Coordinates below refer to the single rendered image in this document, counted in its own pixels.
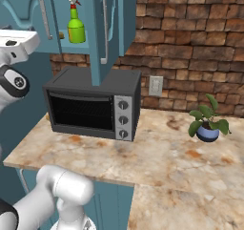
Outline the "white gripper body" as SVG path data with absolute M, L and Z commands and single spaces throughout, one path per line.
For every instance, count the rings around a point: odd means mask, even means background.
M 36 31 L 0 30 L 0 47 L 22 46 L 27 54 L 33 53 L 40 44 Z

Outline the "white wall outlet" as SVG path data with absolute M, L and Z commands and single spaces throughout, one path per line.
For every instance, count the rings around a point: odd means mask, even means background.
M 163 90 L 163 77 L 162 76 L 150 76 L 149 95 L 161 96 Z

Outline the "green plant in blue pot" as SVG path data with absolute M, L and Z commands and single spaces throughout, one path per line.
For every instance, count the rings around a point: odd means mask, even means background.
M 224 136 L 230 134 L 229 122 L 226 119 L 215 121 L 218 116 L 215 112 L 218 107 L 217 100 L 211 95 L 206 94 L 211 106 L 199 105 L 197 110 L 191 110 L 190 116 L 194 117 L 194 121 L 190 124 L 188 134 L 190 137 L 197 136 L 204 142 L 214 142 L 218 139 L 219 133 Z

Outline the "black toaster oven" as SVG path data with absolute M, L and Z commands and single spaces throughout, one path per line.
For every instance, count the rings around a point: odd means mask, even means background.
M 67 67 L 43 86 L 55 132 L 134 140 L 141 107 L 141 72 L 112 70 L 99 86 L 88 68 Z

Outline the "blue panelled cabinet door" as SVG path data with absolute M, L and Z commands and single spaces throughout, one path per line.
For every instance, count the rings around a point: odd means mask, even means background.
M 0 29 L 42 31 L 39 0 L 0 0 Z

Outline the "blue wall cabinet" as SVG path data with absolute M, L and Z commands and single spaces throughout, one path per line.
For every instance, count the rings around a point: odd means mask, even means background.
M 57 26 L 64 38 L 60 40 L 62 52 L 89 54 L 89 34 L 97 33 L 97 42 L 102 46 L 102 56 L 105 56 L 105 27 L 103 0 L 79 0 L 77 7 L 79 18 L 86 30 L 86 42 L 73 44 L 68 37 L 68 23 L 70 16 L 69 0 L 53 0 L 57 19 Z M 107 26 L 109 47 L 118 48 L 118 55 L 123 56 L 135 37 L 136 0 L 106 0 Z

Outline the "green spray bottle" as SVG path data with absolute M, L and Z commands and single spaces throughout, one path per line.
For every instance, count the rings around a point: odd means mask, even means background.
M 83 22 L 78 17 L 76 6 L 80 5 L 78 0 L 69 0 L 71 19 L 68 23 L 69 41 L 73 44 L 84 43 L 86 41 L 86 34 Z

